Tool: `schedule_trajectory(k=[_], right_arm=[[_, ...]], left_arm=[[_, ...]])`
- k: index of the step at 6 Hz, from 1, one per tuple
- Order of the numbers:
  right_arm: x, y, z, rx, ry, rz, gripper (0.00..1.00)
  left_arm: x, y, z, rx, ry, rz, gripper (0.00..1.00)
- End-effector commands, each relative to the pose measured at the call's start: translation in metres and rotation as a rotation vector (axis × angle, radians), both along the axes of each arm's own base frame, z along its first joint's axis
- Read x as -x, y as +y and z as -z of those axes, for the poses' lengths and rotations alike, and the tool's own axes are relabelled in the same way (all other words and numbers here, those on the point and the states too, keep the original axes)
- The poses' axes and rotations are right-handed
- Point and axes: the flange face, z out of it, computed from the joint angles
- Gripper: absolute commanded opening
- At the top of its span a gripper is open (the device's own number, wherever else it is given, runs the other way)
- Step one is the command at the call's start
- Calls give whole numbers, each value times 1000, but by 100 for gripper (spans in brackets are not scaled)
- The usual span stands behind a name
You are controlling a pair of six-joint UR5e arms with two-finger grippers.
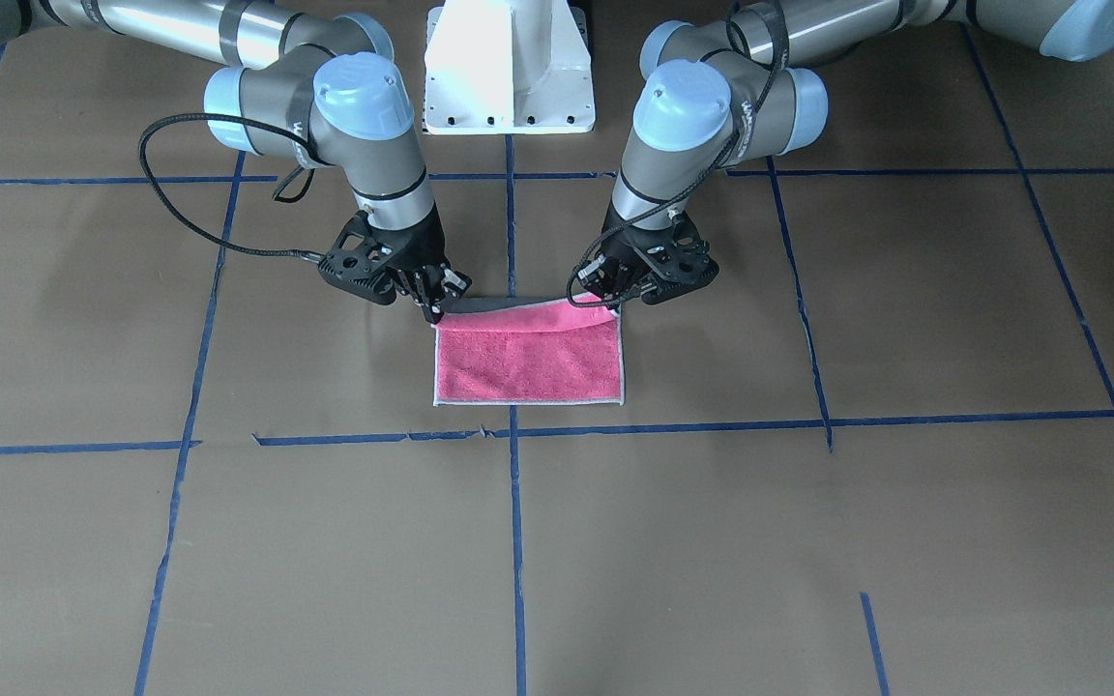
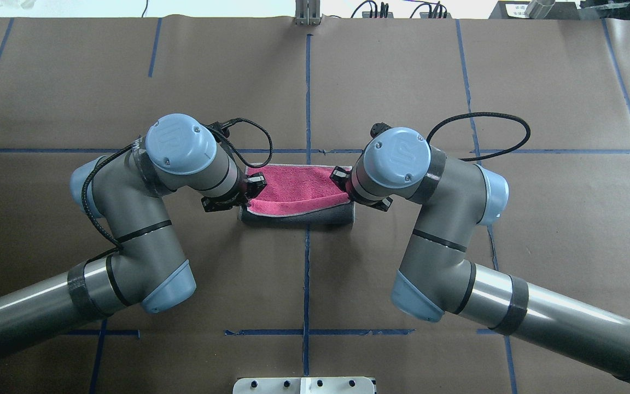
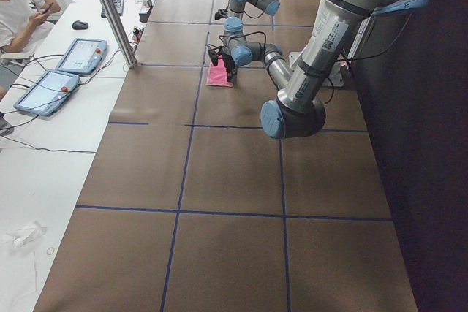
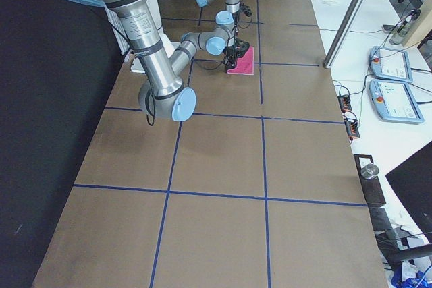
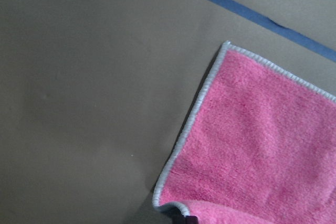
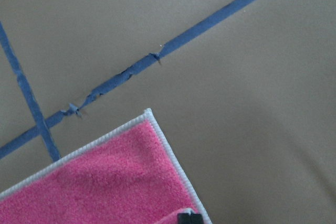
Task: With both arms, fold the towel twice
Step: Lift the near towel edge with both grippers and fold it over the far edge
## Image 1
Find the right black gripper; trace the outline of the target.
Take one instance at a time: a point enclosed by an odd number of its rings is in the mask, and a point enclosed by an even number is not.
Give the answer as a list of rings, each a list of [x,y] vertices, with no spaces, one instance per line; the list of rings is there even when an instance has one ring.
[[[470,287],[470,277],[450,268],[444,232],[433,208],[424,219],[405,229],[367,224],[367,241],[377,252],[368,277],[372,297],[410,294],[430,326],[443,316],[444,301],[455,301]]]

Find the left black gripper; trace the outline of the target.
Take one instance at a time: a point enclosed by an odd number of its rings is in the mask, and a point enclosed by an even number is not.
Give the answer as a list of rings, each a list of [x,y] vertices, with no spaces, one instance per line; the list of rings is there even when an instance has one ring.
[[[670,219],[663,222],[667,226]],[[647,273],[633,242],[632,232],[641,226],[626,226],[618,215],[607,215],[602,220],[600,243],[596,259],[578,269],[578,282],[583,290],[600,300],[610,298],[610,312],[620,313],[626,303],[638,300],[649,291],[644,282]]]

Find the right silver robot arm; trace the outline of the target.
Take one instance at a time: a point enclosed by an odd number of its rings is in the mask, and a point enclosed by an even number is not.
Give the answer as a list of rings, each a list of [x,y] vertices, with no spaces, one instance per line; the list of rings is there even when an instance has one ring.
[[[292,257],[378,305],[407,297],[430,325],[470,287],[448,259],[416,133],[414,104],[385,28],[367,14],[328,19],[268,1],[0,1],[0,45],[41,28],[92,28],[208,59],[203,109],[154,122],[137,157],[152,187],[149,145],[162,129],[205,122],[219,144],[344,171],[356,210],[331,249],[256,249]]]

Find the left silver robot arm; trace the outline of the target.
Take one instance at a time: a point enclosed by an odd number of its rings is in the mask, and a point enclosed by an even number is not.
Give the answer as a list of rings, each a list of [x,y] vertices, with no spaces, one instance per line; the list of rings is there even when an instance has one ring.
[[[642,45],[644,88],[600,236],[571,269],[576,307],[647,305],[719,273],[687,202],[713,171],[813,144],[830,97],[815,67],[872,37],[954,21],[1043,56],[1114,48],[1114,1],[760,1],[717,22],[667,21]]]

